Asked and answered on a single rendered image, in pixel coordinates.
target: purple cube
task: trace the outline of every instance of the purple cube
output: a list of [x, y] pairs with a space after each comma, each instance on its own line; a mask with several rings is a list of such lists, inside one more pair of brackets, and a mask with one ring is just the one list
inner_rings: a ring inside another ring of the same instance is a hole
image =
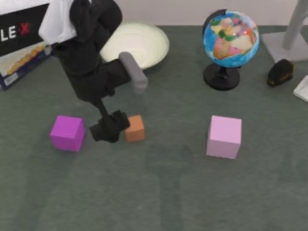
[[78, 152], [85, 138], [86, 130], [81, 118], [57, 116], [50, 133], [56, 149]]
[[235, 159], [241, 146], [242, 120], [212, 116], [206, 155]]

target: black label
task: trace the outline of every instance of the black label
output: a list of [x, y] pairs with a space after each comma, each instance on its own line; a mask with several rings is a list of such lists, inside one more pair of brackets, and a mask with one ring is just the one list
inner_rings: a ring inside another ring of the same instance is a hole
[[39, 28], [48, 4], [0, 15], [0, 57], [42, 42]]

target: black globe base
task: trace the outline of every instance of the black globe base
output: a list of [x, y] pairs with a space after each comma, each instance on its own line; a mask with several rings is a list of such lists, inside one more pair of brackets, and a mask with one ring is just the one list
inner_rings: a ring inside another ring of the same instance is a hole
[[211, 64], [204, 70], [203, 79], [216, 90], [231, 90], [240, 83], [240, 73], [236, 68]]

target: africa on globe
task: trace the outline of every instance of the africa on globe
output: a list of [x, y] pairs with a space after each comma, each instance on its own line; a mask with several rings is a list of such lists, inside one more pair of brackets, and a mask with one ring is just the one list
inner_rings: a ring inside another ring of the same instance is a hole
[[213, 62], [226, 68], [237, 68], [256, 54], [260, 43], [258, 27], [244, 13], [226, 11], [206, 25], [203, 43]]

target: cube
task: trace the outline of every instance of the cube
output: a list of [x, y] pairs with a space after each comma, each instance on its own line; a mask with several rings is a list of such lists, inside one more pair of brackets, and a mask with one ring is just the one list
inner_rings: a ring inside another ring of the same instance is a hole
[[143, 121], [140, 115], [128, 118], [130, 127], [125, 130], [126, 140], [128, 142], [141, 141], [145, 138]]
[[206, 155], [235, 159], [241, 146], [242, 120], [212, 116]]
[[86, 135], [82, 118], [57, 116], [50, 133], [56, 149], [78, 152]]

